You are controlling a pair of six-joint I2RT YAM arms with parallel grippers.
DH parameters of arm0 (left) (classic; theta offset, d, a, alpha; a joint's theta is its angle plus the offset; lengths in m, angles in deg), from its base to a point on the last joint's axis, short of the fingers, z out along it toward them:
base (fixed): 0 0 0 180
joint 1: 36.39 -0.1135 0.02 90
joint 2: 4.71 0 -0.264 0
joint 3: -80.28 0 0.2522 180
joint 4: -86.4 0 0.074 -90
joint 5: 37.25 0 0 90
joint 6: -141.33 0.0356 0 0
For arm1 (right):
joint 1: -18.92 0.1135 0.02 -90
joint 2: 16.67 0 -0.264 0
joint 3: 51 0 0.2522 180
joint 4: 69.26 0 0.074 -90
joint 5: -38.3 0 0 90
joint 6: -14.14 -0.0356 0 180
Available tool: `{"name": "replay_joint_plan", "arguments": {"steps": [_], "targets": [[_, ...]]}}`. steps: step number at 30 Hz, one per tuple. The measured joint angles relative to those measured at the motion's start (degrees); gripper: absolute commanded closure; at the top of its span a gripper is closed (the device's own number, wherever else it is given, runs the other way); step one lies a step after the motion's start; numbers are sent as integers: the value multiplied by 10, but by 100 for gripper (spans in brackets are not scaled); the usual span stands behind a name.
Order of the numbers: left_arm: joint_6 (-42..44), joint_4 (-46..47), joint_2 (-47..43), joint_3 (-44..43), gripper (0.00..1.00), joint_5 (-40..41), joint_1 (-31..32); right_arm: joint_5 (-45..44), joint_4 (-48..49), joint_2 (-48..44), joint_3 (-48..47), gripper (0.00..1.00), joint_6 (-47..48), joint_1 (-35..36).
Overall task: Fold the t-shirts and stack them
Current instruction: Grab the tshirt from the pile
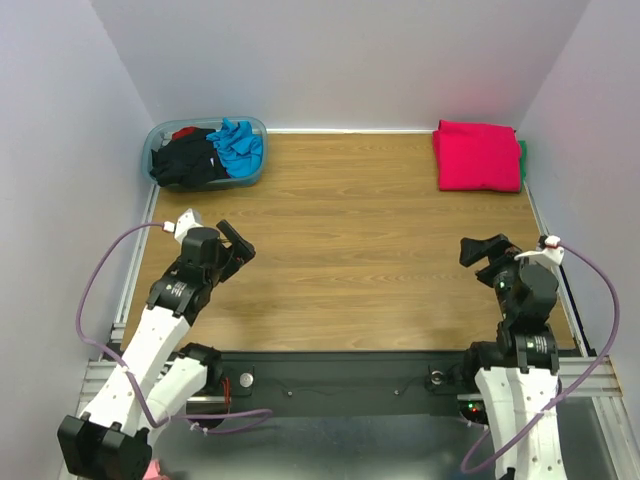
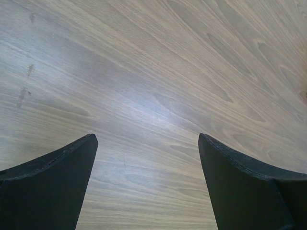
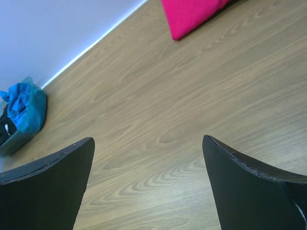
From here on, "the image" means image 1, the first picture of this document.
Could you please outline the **blue t shirt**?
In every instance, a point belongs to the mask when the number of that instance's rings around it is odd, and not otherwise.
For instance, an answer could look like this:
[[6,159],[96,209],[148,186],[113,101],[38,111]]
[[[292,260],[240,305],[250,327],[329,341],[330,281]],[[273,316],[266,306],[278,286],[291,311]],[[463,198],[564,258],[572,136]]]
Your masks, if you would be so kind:
[[253,132],[249,121],[234,122],[224,118],[219,130],[206,135],[220,163],[230,178],[245,178],[255,174],[262,165],[263,140]]

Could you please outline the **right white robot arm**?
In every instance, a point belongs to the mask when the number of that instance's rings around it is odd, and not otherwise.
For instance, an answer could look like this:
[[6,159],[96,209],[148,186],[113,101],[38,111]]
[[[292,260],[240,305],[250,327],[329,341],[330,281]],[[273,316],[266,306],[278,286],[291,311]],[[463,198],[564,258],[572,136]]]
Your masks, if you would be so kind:
[[481,463],[498,479],[564,479],[557,411],[559,349],[547,321],[559,282],[540,251],[524,252],[505,235],[462,238],[459,262],[490,287],[501,319],[493,342],[474,342],[460,366],[463,384],[484,406],[494,456]]

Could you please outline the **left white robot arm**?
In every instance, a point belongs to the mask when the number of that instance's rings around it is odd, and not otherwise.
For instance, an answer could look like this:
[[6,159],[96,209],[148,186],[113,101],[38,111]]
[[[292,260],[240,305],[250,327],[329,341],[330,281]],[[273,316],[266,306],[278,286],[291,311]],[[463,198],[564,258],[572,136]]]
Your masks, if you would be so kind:
[[222,412],[190,418],[195,428],[229,417],[231,381],[213,347],[178,344],[213,289],[255,256],[254,246],[229,222],[204,227],[188,210],[166,222],[181,246],[151,287],[138,327],[106,383],[78,416],[66,416],[57,438],[68,472],[85,479],[141,479],[153,446],[196,394],[222,394]]

